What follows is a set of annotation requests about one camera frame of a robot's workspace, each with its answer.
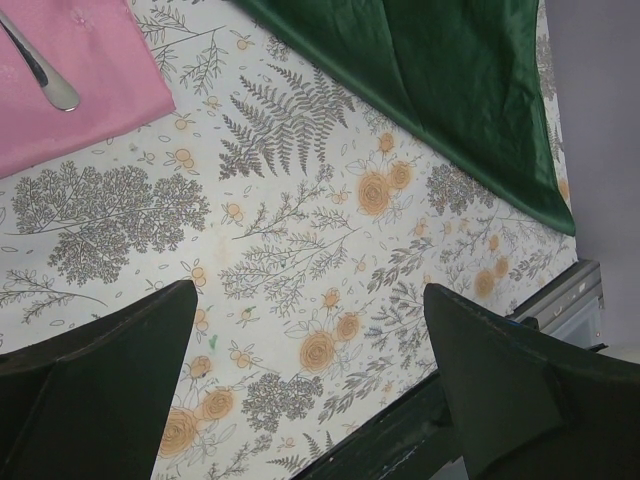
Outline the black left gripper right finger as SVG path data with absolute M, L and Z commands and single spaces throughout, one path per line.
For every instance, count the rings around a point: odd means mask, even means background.
M 469 478 L 638 478 L 638 364 L 439 284 L 425 288 L 424 317 Z

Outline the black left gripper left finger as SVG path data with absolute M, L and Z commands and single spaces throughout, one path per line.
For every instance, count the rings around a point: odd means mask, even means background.
M 179 280 L 2 355 L 2 478 L 150 478 L 197 303 Z

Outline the dark green cloth napkin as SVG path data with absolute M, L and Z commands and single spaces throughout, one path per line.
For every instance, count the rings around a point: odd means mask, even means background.
M 243 1 L 240 8 L 542 224 L 562 197 L 536 62 L 535 1 Z

